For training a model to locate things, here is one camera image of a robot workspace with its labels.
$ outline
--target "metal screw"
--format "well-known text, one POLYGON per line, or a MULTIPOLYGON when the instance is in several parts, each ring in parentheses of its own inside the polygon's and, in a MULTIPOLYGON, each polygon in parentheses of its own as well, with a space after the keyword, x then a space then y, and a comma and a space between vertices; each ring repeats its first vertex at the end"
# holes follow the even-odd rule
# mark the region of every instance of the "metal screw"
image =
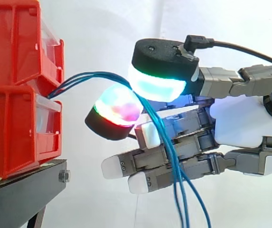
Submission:
POLYGON ((68 183, 70 181, 70 170, 61 170, 59 173, 59 181, 62 183, 68 183))

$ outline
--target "glowing led sensor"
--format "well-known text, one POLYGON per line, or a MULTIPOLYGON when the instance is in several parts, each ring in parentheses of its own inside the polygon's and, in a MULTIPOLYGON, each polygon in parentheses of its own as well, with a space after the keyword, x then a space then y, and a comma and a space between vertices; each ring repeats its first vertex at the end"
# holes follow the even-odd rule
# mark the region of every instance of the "glowing led sensor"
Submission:
POLYGON ((129 82, 140 96, 159 102, 172 102, 183 92, 186 82, 146 75, 132 65, 129 68, 129 82))
POLYGON ((133 126, 143 106, 133 91, 121 84, 106 89, 94 109, 105 119, 120 126, 133 126))

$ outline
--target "robotic hand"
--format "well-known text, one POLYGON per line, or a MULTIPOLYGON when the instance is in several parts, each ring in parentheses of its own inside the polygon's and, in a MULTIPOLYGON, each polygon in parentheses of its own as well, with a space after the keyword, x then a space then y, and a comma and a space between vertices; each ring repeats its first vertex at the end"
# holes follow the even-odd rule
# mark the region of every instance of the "robotic hand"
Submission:
MULTIPOLYGON (((168 74, 169 66, 173 66, 175 72, 177 68, 184 70, 177 62, 184 61, 185 66, 185 61, 190 64, 198 61, 193 56, 194 46, 186 45, 187 41, 184 45, 176 41, 174 44, 169 41, 166 45, 161 40, 161 51, 158 40, 144 41, 146 44, 139 47, 138 43, 136 49, 142 48, 141 59, 145 56, 146 62, 152 60, 152 64, 146 65, 148 68, 157 59, 160 61, 158 64, 167 64, 168 74), (184 59, 176 62, 171 59, 169 62, 167 55, 172 51, 170 48, 177 58, 184 59)), ((197 67, 192 77, 185 81, 189 93, 184 90, 184 95, 172 102, 152 101, 150 104, 156 111, 199 105, 197 109, 163 119, 187 176, 197 179, 220 174, 225 169, 257 176, 271 174, 272 66, 256 65, 238 72, 219 67, 197 67), (222 144, 242 149, 225 155, 219 152, 204 153, 222 144)), ((104 177, 129 176, 130 191, 137 194, 170 186, 173 182, 171 165, 156 127, 152 122, 147 122, 136 126, 135 133, 139 149, 105 159, 102 162, 104 177)))

